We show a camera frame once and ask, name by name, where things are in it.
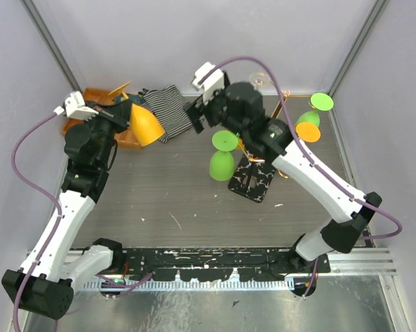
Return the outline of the orange plastic goblet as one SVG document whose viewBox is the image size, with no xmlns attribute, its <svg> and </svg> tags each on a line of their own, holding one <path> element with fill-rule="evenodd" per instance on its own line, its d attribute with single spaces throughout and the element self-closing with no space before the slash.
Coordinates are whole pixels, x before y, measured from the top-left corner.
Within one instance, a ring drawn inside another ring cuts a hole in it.
<svg viewBox="0 0 416 332">
<path fill-rule="evenodd" d="M 300 122 L 297 124 L 296 133 L 304 142 L 317 142 L 321 137 L 320 129 L 310 122 Z"/>
<path fill-rule="evenodd" d="M 146 147 L 163 136 L 165 134 L 165 129 L 151 111 L 136 104 L 135 101 L 128 96 L 125 92 L 125 88 L 130 83 L 131 82 L 127 82 L 113 91 L 108 92 L 107 97 L 113 100 L 121 95 L 122 101 L 131 103 L 130 129 L 139 145 L 141 147 Z"/>
</svg>

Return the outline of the green plastic goblet front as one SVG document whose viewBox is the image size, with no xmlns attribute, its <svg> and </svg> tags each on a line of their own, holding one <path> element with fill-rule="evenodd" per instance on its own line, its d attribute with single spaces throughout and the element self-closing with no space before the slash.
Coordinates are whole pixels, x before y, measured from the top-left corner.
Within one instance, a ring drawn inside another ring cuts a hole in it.
<svg viewBox="0 0 416 332">
<path fill-rule="evenodd" d="M 232 151 L 238 146 L 238 137 L 227 130 L 221 130 L 212 136 L 212 145 L 217 150 L 210 159 L 209 174 L 216 181 L 229 180 L 235 171 L 235 159 Z"/>
</svg>

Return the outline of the green plastic goblet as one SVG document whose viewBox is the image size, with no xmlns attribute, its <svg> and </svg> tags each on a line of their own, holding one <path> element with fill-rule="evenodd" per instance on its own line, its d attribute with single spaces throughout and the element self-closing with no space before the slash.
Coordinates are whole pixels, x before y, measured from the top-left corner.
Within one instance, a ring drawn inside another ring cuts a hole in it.
<svg viewBox="0 0 416 332">
<path fill-rule="evenodd" d="M 227 130 L 221 130 L 212 136 L 212 145 L 217 150 L 210 159 L 209 174 L 216 181 L 229 180 L 235 171 L 235 159 L 232 151 L 238 146 L 238 137 Z"/>
<path fill-rule="evenodd" d="M 333 109 L 334 101 L 326 93 L 314 93 L 309 99 L 309 106 L 311 107 L 311 111 L 303 113 L 299 119 L 297 119 L 295 126 L 300 122 L 310 122 L 319 127 L 320 114 Z"/>
</svg>

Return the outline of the clear wine glass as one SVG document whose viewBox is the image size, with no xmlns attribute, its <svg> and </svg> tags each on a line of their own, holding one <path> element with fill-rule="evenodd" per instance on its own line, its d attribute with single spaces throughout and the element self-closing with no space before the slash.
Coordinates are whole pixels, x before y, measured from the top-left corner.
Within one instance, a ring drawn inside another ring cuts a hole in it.
<svg viewBox="0 0 416 332">
<path fill-rule="evenodd" d="M 271 81 L 266 73 L 253 73 L 249 76 L 249 80 L 257 88 L 267 86 Z"/>
</svg>

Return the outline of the gold wine glass rack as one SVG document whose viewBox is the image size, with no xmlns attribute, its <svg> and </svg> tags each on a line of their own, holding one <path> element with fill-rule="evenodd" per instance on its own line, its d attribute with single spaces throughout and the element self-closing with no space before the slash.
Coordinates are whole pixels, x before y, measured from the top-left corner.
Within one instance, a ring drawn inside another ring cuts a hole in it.
<svg viewBox="0 0 416 332">
<path fill-rule="evenodd" d="M 271 84 L 275 86 L 273 80 L 271 78 L 270 80 L 268 85 Z M 271 117 L 279 118 L 281 112 L 282 105 L 279 101 L 276 104 Z M 254 158 L 244 149 L 241 141 L 239 141 L 238 147 L 244 151 L 244 155 L 240 159 L 240 162 L 228 183 L 228 189 L 232 193 L 244 197 L 254 203 L 262 203 L 276 172 L 279 172 L 281 177 L 288 178 L 288 176 L 277 171 L 263 159 Z"/>
</svg>

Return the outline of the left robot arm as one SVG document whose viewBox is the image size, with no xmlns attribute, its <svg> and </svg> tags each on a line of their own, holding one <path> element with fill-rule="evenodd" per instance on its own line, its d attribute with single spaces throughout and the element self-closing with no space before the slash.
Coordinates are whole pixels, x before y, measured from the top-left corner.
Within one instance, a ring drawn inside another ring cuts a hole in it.
<svg viewBox="0 0 416 332">
<path fill-rule="evenodd" d="M 115 136 L 128 129 L 131 107 L 128 100 L 113 105 L 66 101 L 34 126 L 38 129 L 63 115 L 84 120 L 70 127 L 64 136 L 68 165 L 58 197 L 15 171 L 23 182 L 50 199 L 55 210 L 19 269 L 7 270 L 2 277 L 1 284 L 13 303 L 14 324 L 18 323 L 19 310 L 59 320 L 68 311 L 75 292 L 92 277 L 102 271 L 116 274 L 124 268 L 122 244 L 103 238 L 94 241 L 72 264 L 64 262 L 78 230 L 105 188 L 118 147 Z"/>
</svg>

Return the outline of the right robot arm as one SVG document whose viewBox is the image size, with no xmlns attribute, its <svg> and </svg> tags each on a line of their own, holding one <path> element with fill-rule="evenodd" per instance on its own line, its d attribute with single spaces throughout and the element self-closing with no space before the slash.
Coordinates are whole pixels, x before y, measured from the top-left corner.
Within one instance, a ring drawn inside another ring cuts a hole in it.
<svg viewBox="0 0 416 332">
<path fill-rule="evenodd" d="M 211 127 L 221 125 L 231 131 L 246 150 L 294 179 L 329 213 L 325 225 L 297 239 L 287 263 L 303 273 L 333 250 L 351 252 L 382 198 L 352 187 L 317 159 L 286 122 L 267 116 L 263 97 L 251 83 L 230 83 L 226 72 L 207 62 L 195 72 L 192 85 L 201 95 L 186 113 L 197 132 L 204 129 L 201 117 Z"/>
</svg>

